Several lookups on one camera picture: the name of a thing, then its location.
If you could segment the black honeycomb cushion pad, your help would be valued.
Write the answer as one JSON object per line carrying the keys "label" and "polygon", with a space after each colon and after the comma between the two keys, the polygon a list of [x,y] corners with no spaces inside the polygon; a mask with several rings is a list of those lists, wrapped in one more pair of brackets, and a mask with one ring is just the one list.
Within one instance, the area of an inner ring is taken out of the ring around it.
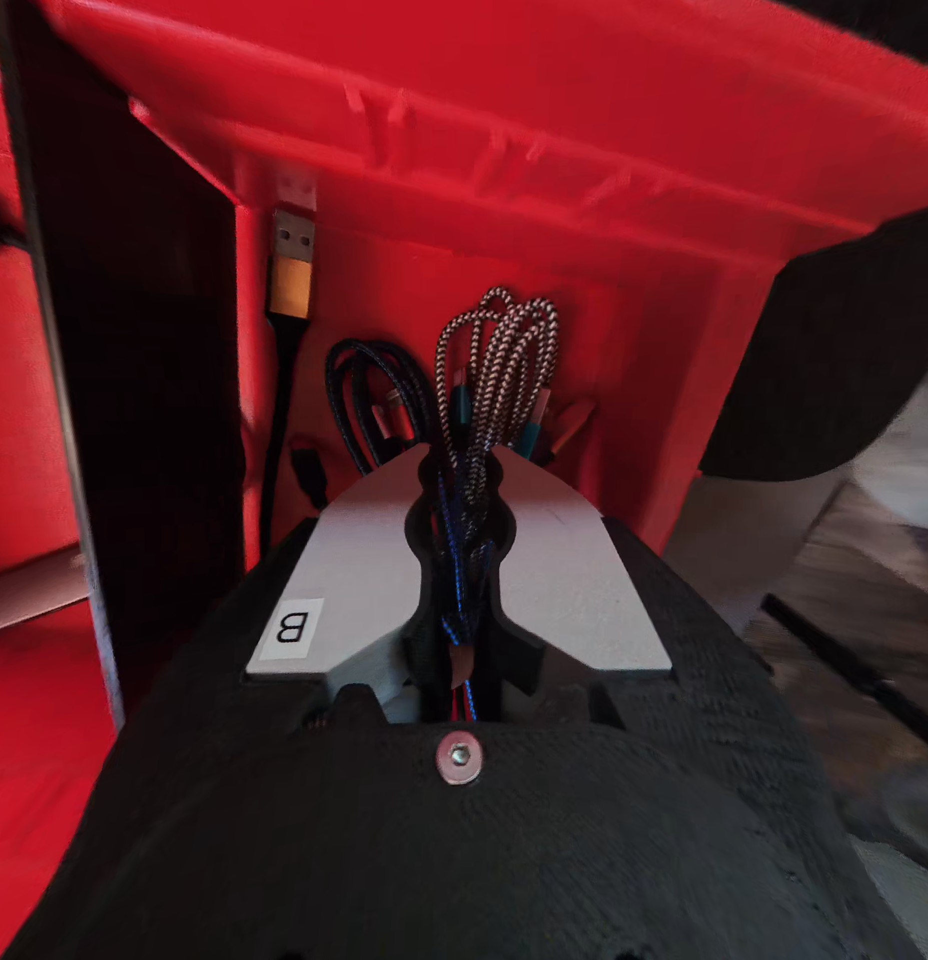
{"label": "black honeycomb cushion pad", "polygon": [[853,461],[928,374],[928,208],[778,274],[699,463],[782,483]]}

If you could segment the red plastic bin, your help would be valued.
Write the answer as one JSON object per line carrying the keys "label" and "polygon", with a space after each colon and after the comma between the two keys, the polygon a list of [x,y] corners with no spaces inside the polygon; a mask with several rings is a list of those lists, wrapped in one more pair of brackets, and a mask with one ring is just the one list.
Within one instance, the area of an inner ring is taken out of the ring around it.
{"label": "red plastic bin", "polygon": [[[232,204],[244,571],[4,958],[921,958],[660,549],[780,271],[928,209],[928,67],[776,2],[35,3]],[[249,680],[425,443],[439,712]],[[498,717],[495,448],[601,512],[671,679]]]}

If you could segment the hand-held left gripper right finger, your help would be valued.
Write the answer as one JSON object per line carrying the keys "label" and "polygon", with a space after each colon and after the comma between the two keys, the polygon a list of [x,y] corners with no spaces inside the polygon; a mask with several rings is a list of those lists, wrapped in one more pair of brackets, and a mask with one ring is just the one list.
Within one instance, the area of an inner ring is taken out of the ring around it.
{"label": "hand-held left gripper right finger", "polygon": [[496,447],[487,459],[496,538],[487,667],[498,717],[528,722],[554,691],[670,680],[672,660],[599,510],[547,470]]}

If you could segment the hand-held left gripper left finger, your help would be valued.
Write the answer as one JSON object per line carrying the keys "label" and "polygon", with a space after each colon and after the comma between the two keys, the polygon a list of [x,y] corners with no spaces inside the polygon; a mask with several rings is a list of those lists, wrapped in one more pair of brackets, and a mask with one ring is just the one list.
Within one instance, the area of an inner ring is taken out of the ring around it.
{"label": "hand-held left gripper left finger", "polygon": [[439,712],[444,678],[431,498],[419,443],[333,500],[245,667],[251,681],[317,682],[332,700],[365,685],[390,722]]}

